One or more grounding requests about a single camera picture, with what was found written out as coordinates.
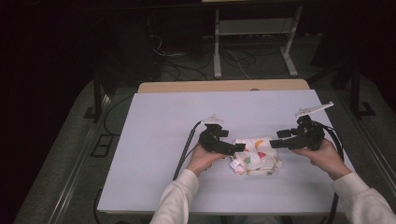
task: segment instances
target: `person's left hand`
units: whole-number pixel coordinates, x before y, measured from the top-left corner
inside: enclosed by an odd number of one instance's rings
[[[202,171],[211,167],[214,161],[225,157],[227,157],[227,155],[208,152],[199,144],[192,152],[190,163],[187,165],[186,169],[193,171],[199,176]]]

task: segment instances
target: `sleeve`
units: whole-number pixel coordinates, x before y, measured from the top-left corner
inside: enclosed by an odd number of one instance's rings
[[[396,223],[396,216],[384,197],[370,189],[357,174],[351,173],[335,180],[332,187],[351,223]]]
[[[177,180],[166,187],[150,223],[187,223],[190,205],[198,187],[198,177],[195,173],[184,170]]]

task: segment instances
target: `hand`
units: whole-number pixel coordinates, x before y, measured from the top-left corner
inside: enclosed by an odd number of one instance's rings
[[[211,167],[214,161],[225,157],[227,156],[220,153],[208,152],[199,144],[192,152],[187,169],[193,171],[197,176],[199,176],[202,171]]]
[[[326,172],[332,180],[352,173],[344,165],[332,142],[327,139],[323,139],[320,149],[317,151],[312,151],[309,148],[301,148],[294,149],[293,152],[309,158],[312,164]]]

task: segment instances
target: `folded garment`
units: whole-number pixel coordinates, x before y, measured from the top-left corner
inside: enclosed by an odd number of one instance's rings
[[[246,144],[243,152],[235,152],[230,163],[238,175],[275,175],[282,166],[277,151],[271,148],[271,137],[235,139]]]

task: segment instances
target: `dark background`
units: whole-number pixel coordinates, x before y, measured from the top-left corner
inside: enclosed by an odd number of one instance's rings
[[[193,46],[199,53],[200,35],[213,29],[208,19],[213,11],[158,12],[150,30],[146,11],[91,10],[114,7],[106,1],[2,0],[0,4],[4,105],[0,218],[1,223],[11,223],[71,106],[93,76],[99,75],[108,93],[119,86],[156,81],[149,32],[175,36],[171,44]],[[396,111],[396,94],[391,91],[395,10],[395,4],[385,0],[305,7],[297,33],[323,33],[313,64],[326,68],[345,57],[354,59]],[[233,11],[225,16],[232,17]],[[180,29],[190,32],[175,35]]]

